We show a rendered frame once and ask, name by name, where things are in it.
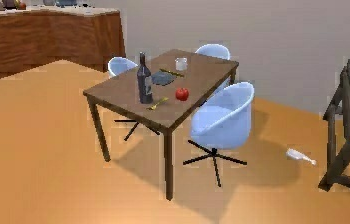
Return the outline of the red apple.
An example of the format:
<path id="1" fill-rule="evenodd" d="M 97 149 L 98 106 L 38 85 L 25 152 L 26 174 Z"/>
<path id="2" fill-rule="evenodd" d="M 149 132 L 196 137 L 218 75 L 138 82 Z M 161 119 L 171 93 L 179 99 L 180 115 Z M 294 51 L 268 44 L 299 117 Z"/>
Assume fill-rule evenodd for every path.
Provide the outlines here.
<path id="1" fill-rule="evenodd" d="M 180 101 L 186 101 L 189 97 L 189 91 L 186 88 L 179 88 L 175 92 L 175 97 Z"/>

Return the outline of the yellow fork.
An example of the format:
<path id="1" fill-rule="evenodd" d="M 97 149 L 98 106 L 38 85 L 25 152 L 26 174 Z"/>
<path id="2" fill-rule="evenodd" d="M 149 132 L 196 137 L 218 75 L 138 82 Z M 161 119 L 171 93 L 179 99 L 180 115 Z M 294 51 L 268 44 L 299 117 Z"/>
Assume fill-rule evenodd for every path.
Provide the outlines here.
<path id="1" fill-rule="evenodd" d="M 160 99 L 158 102 L 156 102 L 155 104 L 147 107 L 146 109 L 148 110 L 155 110 L 160 104 L 166 102 L 168 100 L 167 97 L 163 97 L 162 99 Z"/>

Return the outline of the grey plate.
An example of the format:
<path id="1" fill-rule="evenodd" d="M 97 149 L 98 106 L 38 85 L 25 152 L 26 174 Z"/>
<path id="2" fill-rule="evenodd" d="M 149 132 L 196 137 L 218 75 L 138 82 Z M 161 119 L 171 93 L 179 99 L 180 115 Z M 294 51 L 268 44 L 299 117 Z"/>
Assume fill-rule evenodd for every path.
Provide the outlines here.
<path id="1" fill-rule="evenodd" d="M 152 83 L 166 86 L 175 80 L 175 76 L 167 72 L 158 71 L 152 75 Z"/>

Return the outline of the brown wooden dining table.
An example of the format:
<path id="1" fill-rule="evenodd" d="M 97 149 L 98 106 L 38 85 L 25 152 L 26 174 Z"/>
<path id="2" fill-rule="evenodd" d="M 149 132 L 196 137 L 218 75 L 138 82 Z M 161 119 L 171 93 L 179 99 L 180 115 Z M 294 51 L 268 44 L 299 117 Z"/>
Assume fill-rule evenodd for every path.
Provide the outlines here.
<path id="1" fill-rule="evenodd" d="M 167 86 L 153 87 L 153 96 L 156 100 L 163 97 L 168 98 L 165 103 L 153 111 L 146 109 L 147 106 L 139 102 L 134 69 L 83 91 L 105 161 L 110 160 L 110 155 L 98 113 L 99 107 L 162 133 L 167 200 L 173 198 L 172 133 L 224 80 L 233 82 L 239 66 L 237 61 L 223 60 L 178 49 L 172 49 L 159 55 L 150 60 L 148 65 L 153 71 L 160 68 L 172 71 L 175 69 L 175 59 L 179 57 L 187 59 L 188 67 L 183 72 L 185 77 L 177 78 Z M 175 97 L 175 92 L 179 88 L 186 88 L 189 91 L 186 101 L 180 101 Z"/>

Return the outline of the yellow knife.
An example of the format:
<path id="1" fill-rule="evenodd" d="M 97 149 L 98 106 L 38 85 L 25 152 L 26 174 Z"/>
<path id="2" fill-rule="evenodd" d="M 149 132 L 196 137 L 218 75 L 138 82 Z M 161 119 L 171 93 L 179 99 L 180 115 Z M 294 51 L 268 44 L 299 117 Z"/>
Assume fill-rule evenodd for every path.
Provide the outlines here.
<path id="1" fill-rule="evenodd" d="M 166 69 L 160 68 L 159 70 L 161 72 L 169 73 L 169 74 L 177 76 L 177 77 L 185 77 L 183 74 L 180 74 L 180 73 L 177 73 L 177 72 L 173 72 L 173 71 L 169 71 L 169 70 L 166 70 Z"/>

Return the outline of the dark wine bottle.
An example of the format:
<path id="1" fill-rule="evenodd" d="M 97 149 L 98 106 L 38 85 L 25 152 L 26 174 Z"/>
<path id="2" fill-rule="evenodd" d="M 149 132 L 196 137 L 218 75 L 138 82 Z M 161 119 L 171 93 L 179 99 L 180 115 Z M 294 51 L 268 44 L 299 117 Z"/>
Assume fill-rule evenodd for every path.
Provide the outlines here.
<path id="1" fill-rule="evenodd" d="M 140 53 L 140 64 L 137 71 L 139 100 L 142 104 L 151 104 L 153 102 L 152 96 L 152 77 L 151 71 L 146 66 L 145 53 Z"/>

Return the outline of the white cup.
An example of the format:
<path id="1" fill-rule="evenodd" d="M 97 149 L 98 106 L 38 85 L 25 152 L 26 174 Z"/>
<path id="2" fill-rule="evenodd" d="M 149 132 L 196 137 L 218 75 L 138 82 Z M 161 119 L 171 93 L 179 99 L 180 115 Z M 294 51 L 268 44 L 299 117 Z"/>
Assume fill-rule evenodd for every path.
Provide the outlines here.
<path id="1" fill-rule="evenodd" d="M 177 71 L 184 71 L 187 69 L 187 59 L 186 58 L 176 58 L 175 67 Z"/>

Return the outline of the pale blue shell chair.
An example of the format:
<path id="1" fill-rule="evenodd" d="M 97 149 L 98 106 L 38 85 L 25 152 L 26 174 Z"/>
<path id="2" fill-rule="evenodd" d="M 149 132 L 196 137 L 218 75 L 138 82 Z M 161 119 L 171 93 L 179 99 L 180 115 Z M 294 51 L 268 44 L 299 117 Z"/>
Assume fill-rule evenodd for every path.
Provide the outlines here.
<path id="1" fill-rule="evenodd" d="M 124 57 L 113 57 L 108 62 L 108 71 L 111 78 L 116 77 L 135 67 L 137 67 L 137 64 L 135 62 Z M 124 140 L 127 141 L 129 137 L 132 135 L 132 133 L 135 131 L 139 123 L 135 120 L 128 120 L 128 119 L 118 120 L 118 123 L 120 122 L 134 124 L 134 126 L 130 129 L 128 134 L 124 137 Z"/>
<path id="2" fill-rule="evenodd" d="M 205 155 L 183 162 L 188 165 L 212 158 L 217 185 L 221 186 L 217 159 L 246 165 L 246 161 L 219 154 L 219 150 L 235 149 L 248 139 L 252 127 L 251 105 L 255 89 L 249 82 L 225 87 L 207 100 L 192 116 L 189 143 Z"/>
<path id="3" fill-rule="evenodd" d="M 216 57 L 224 60 L 230 60 L 231 54 L 229 49 L 221 44 L 205 44 L 199 47 L 196 51 L 196 54 L 201 54 L 210 57 Z"/>

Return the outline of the brown wooden kitchen counter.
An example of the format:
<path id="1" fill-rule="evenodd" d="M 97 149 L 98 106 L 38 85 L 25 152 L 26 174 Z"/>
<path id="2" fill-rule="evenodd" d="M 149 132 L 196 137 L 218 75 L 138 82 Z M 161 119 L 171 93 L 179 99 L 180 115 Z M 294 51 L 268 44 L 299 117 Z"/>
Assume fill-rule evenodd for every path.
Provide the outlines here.
<path id="1" fill-rule="evenodd" d="M 100 72 L 125 56 L 119 10 L 36 7 L 0 11 L 0 78 L 58 60 Z"/>

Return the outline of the dark wooden stand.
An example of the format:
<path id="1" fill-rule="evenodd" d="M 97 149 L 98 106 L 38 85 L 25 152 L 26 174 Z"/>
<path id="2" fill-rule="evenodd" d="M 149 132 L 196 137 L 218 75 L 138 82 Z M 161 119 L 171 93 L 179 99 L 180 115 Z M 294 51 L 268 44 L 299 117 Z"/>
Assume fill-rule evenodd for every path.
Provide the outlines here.
<path id="1" fill-rule="evenodd" d="M 343 118 L 343 136 L 345 143 L 336 151 L 336 116 Z M 344 171 L 350 164 L 350 60 L 340 73 L 340 83 L 323 115 L 328 122 L 327 170 L 318 187 L 329 191 L 334 184 L 350 189 L 350 176 Z"/>

